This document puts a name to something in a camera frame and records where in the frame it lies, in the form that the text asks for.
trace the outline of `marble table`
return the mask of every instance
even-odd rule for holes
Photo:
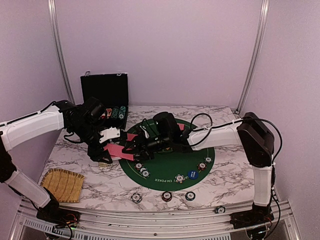
[[[151,119],[159,112],[171,112],[181,120],[191,121],[198,113],[212,116],[214,125],[235,119],[229,107],[224,106],[130,106],[126,128],[144,118]],[[205,116],[198,117],[197,126],[207,126]],[[175,191],[169,202],[161,198],[162,191],[138,185],[122,170],[119,161],[100,168],[87,156],[87,146],[72,144],[63,139],[63,130],[45,164],[42,176],[49,169],[61,168],[85,176],[79,203],[62,203],[63,206],[109,211],[171,211],[207,208],[252,201],[254,176],[242,146],[229,145],[215,148],[214,165],[210,173],[198,184]],[[186,192],[196,194],[193,201],[185,199]],[[143,201],[134,203],[131,196],[140,193]]]

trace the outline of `white robotic arm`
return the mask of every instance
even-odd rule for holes
[[[253,226],[273,220],[270,208],[271,190],[275,181],[273,162],[274,135],[258,119],[248,112],[243,118],[208,128],[181,131],[172,113],[160,112],[153,117],[159,135],[144,137],[143,132],[133,138],[122,152],[134,154],[135,159],[153,159],[154,153],[166,148],[175,152],[191,153],[201,149],[242,145],[254,174],[254,199],[252,210],[231,214],[235,229]]]
[[[242,124],[240,120],[241,118],[234,121],[238,123],[233,123],[225,127],[212,129],[208,137],[205,138],[205,140],[200,144],[195,145],[207,135],[209,129],[192,131],[187,141],[191,146],[195,145],[192,147],[192,150],[194,151],[226,145],[242,145],[240,136],[238,134],[238,127],[240,127],[240,125]],[[273,167],[271,165],[264,167],[252,166],[254,175],[253,202],[256,206],[266,207],[270,203],[272,168]]]
[[[8,151],[36,136],[66,128],[88,145],[87,153],[93,161],[111,159],[104,146],[109,139],[115,139],[116,142],[117,138],[127,139],[127,135],[115,128],[101,130],[100,117],[104,112],[104,106],[95,98],[77,106],[63,100],[41,111],[0,123],[0,183],[8,184],[32,200],[39,207],[37,217],[40,219],[59,223],[70,213],[79,215],[75,211],[60,209],[58,201],[48,190],[14,166]],[[159,136],[146,138],[141,130],[122,152],[133,154],[135,159],[147,160],[154,157],[153,153],[167,147],[176,152],[190,153],[211,147],[243,145],[253,168],[254,200],[252,210],[233,213],[231,223],[235,229],[248,227],[264,223],[266,218],[274,219],[270,209],[271,187],[274,184],[274,136],[263,123],[254,119],[257,116],[246,113],[244,118],[226,123],[223,127],[211,126],[182,132],[171,113],[161,112],[153,117]]]
[[[93,161],[108,162],[110,155],[104,150],[109,139],[119,138],[120,130],[102,129],[101,115],[104,106],[95,98],[84,104],[74,105],[67,100],[53,102],[43,110],[0,123],[0,183],[6,183],[19,194],[35,203],[40,211],[38,217],[50,222],[61,222],[70,211],[60,209],[54,196],[12,163],[8,151],[17,145],[42,134],[66,128],[76,133],[88,145],[88,155]]]

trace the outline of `purple wall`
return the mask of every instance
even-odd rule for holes
[[[0,122],[66,98],[46,1],[0,1]],[[13,162],[38,180],[57,132],[25,142],[10,152]],[[0,233],[8,239],[20,197],[0,184]]]
[[[260,9],[252,0],[57,0],[75,100],[90,70],[128,72],[131,104],[235,108]]]
[[[244,108],[274,122],[283,135],[276,188],[308,240],[319,239],[320,230],[319,13],[319,1],[271,1]]]

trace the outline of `wicker tray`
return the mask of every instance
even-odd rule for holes
[[[53,168],[41,181],[41,186],[48,189],[59,203],[78,203],[85,176],[72,171]]]

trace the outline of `metal pole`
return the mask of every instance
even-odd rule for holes
[[[260,12],[260,18],[259,18],[259,24],[258,24],[258,30],[255,38],[255,44],[254,44],[254,49],[251,57],[251,62],[249,66],[248,73],[246,75],[245,83],[243,86],[243,90],[241,93],[241,97],[239,99],[238,105],[236,107],[235,112],[240,113],[241,110],[243,109],[246,99],[248,97],[249,89],[251,86],[251,82],[253,80],[258,56],[261,50],[261,46],[263,43],[264,39],[264,34],[266,30],[266,24],[267,24],[267,16],[268,16],[268,11],[269,11],[269,2],[270,0],[262,0],[262,5],[261,5],[261,12]]]
[[[75,99],[72,94],[70,81],[69,81],[69,77],[68,77],[68,73],[67,73],[67,68],[66,68],[66,64],[65,64],[65,60],[64,60],[64,55],[63,55],[63,51],[62,51],[61,41],[60,41],[55,0],[48,0],[48,7],[49,7],[49,15],[50,15],[50,22],[51,22],[52,33],[53,33],[53,38],[54,38],[55,50],[56,50],[56,54],[58,57],[60,70],[62,73],[62,79],[63,79],[65,91],[66,91],[67,97],[70,100],[70,102],[75,104]]]

